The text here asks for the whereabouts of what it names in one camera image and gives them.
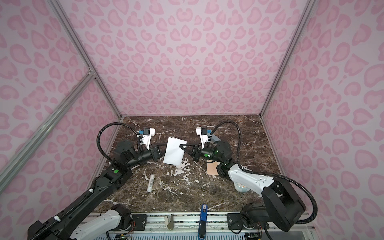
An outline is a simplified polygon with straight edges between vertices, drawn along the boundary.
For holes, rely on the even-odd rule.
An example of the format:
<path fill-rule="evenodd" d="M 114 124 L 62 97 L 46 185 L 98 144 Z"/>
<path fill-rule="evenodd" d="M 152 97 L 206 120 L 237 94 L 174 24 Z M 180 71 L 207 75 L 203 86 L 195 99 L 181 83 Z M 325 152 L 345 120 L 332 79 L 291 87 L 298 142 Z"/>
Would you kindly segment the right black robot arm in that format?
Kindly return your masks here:
<path fill-rule="evenodd" d="M 181 144 L 180 149 L 194 161 L 204 159 L 217 162 L 216 170 L 221 178 L 243 185 L 262 197 L 263 203 L 247 204 L 240 211 L 240 219 L 234 227 L 236 230 L 252 229 L 262 222 L 268 222 L 287 232 L 293 225 L 308 223 L 307 219 L 301 218 L 306 206 L 292 187 L 293 180 L 268 173 L 251 174 L 247 169 L 241 169 L 232 158 L 233 152 L 228 142 L 217 141 L 213 146 Z"/>

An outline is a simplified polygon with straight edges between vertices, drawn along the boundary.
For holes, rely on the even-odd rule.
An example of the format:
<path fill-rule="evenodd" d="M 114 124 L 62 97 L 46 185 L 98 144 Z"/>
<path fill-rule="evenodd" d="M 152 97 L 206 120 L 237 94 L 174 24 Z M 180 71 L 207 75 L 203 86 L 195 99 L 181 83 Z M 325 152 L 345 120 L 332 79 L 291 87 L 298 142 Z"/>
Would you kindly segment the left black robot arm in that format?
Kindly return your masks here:
<path fill-rule="evenodd" d="M 136 150 L 125 140 L 113 151 L 111 165 L 95 178 L 91 187 L 64 210 L 46 222 L 36 221 L 28 229 L 29 240 L 92 240 L 110 230 L 133 227 L 131 211 L 117 204 L 102 216 L 83 224 L 83 220 L 105 199 L 119 190 L 133 175 L 132 169 L 149 161 L 157 162 L 164 154 L 163 144 Z"/>

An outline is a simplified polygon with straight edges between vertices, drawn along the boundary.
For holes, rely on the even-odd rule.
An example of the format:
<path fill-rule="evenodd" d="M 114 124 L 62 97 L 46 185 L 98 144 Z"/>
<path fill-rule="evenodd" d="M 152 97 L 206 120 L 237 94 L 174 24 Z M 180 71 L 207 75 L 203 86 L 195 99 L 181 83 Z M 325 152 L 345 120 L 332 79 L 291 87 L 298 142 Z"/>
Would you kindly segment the green bordered floral letter paper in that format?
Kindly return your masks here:
<path fill-rule="evenodd" d="M 174 137 L 168 137 L 166 153 L 163 163 L 168 165 L 180 166 L 183 161 L 184 150 L 180 148 L 180 145 L 186 144 L 187 141 L 180 140 Z"/>

